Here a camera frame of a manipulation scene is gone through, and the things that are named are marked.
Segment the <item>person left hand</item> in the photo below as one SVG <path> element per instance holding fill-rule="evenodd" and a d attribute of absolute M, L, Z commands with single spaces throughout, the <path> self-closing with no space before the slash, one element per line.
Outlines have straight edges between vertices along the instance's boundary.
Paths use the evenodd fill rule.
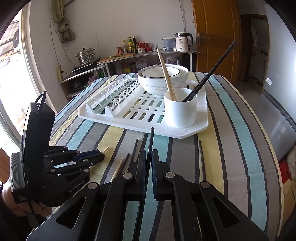
<path fill-rule="evenodd" d="M 12 195 L 10 178 L 8 178 L 7 182 L 3 186 L 1 197 L 6 207 L 10 209 L 13 214 L 18 216 L 26 216 L 27 213 L 32 213 L 28 202 L 20 204 L 15 203 Z M 36 202 L 32 201 L 31 205 L 34 212 L 43 217 L 47 217 L 52 213 L 52 208 L 45 206 L 41 202 L 37 204 Z"/>

